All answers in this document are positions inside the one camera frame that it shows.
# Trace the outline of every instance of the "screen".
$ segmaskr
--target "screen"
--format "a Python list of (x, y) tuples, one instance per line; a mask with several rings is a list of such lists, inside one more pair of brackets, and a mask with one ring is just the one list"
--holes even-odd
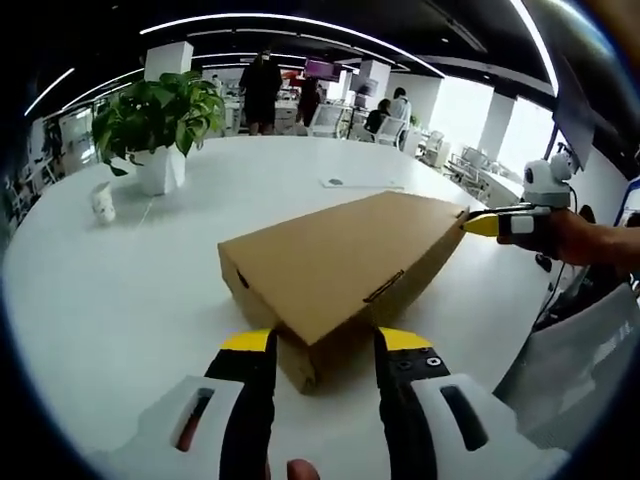
[(320, 60), (307, 60), (307, 64), (304, 67), (306, 76), (331, 82), (340, 80), (340, 70), (340, 65), (321, 62)]

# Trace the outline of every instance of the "hand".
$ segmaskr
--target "hand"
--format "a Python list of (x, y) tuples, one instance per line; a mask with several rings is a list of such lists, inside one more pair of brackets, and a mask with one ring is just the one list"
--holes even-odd
[[(570, 265), (586, 266), (603, 263), (600, 260), (603, 231), (602, 227), (592, 225), (580, 215), (569, 210), (558, 210), (550, 217), (551, 228), (557, 245), (556, 254), (559, 260)], [(524, 239), (499, 237), (501, 245), (514, 244), (527, 250), (536, 249)]]
[[(267, 480), (271, 480), (271, 470), (268, 463)], [(320, 475), (315, 467), (306, 460), (289, 460), (287, 462), (287, 480), (320, 480)]]

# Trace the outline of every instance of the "ceiling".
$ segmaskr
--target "ceiling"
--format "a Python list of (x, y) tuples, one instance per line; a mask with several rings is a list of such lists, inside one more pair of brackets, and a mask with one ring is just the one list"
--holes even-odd
[[(640, 106), (633, 103), (637, 96), (628, 77), (624, 72), (620, 73), (616, 55), (607, 53), (606, 37), (585, 30), (583, 23), (559, 9), (557, 5), (564, 0), (525, 1), (552, 55), (564, 55), (576, 71), (598, 114), (599, 128), (608, 137), (622, 138), (618, 139), (621, 145), (616, 148), (631, 150), (634, 143), (637, 146)], [(403, 65), (411, 73), (436, 75), (420, 63), (375, 42), (325, 26), (283, 19), (203, 20), (146, 35), (139, 33), (154, 25), (192, 16), (264, 12), (264, 2), (190, 0), (169, 4), (152, 0), (95, 0), (87, 3), (87, 8), (78, 5), (59, 0), (39, 5), (37, 12), (28, 11), (33, 8), (32, 4), (19, 7), (23, 10), (20, 15), (26, 20), (23, 23), (24, 40), (6, 39), (7, 42), (19, 42), (13, 63), (19, 67), (16, 79), (22, 88), (18, 88), (19, 95), (11, 99), (16, 103), (16, 112), (24, 112), (39, 93), (71, 67), (75, 67), (75, 71), (43, 98), (31, 117), (53, 113), (87, 90), (141, 68), (148, 48), (184, 39), (194, 45), (195, 55), (254, 52), (272, 45), (274, 52), (341, 61), (362, 57), (363, 52), (358, 49), (365, 49)], [(510, 0), (281, 0), (269, 6), (269, 13), (347, 27), (414, 55), (462, 59), (474, 62), (468, 65), (502, 67), (538, 83), (549, 82), (537, 48)], [(278, 30), (290, 34), (246, 32), (243, 29)], [(192, 36), (215, 30), (235, 31)], [(295, 34), (321, 37), (334, 43), (300, 38)], [(193, 65), (197, 68), (227, 61), (237, 59), (196, 59)], [(287, 60), (287, 63), (302, 65), (304, 61)], [(550, 108), (554, 106), (553, 96), (540, 89), (495, 75), (486, 79), (485, 71), (465, 66), (464, 62), (451, 63), (434, 66), (445, 74), (485, 83), (504, 84), (506, 81), (516, 94), (533, 98)], [(95, 94), (112, 86), (105, 85)]]

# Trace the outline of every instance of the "yellow fingertip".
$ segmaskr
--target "yellow fingertip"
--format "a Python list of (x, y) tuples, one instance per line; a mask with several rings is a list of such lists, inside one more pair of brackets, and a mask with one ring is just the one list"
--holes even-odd
[(270, 328), (239, 333), (228, 338), (220, 348), (242, 352), (264, 352), (267, 349), (267, 339), (270, 333)]
[(479, 217), (469, 220), (462, 224), (465, 232), (475, 233), (484, 237), (497, 237), (500, 233), (498, 224), (498, 216), (493, 213), (480, 215)]
[(413, 348), (429, 348), (433, 344), (412, 332), (395, 330), (393, 328), (380, 327), (380, 332), (384, 335), (387, 351), (410, 350)]

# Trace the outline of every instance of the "brown cardboard box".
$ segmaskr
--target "brown cardboard box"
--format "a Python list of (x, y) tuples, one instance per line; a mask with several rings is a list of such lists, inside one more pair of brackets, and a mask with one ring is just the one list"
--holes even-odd
[(467, 213), (384, 192), (220, 243), (222, 277), (253, 327), (281, 328), (280, 366), (308, 393), (420, 295)]

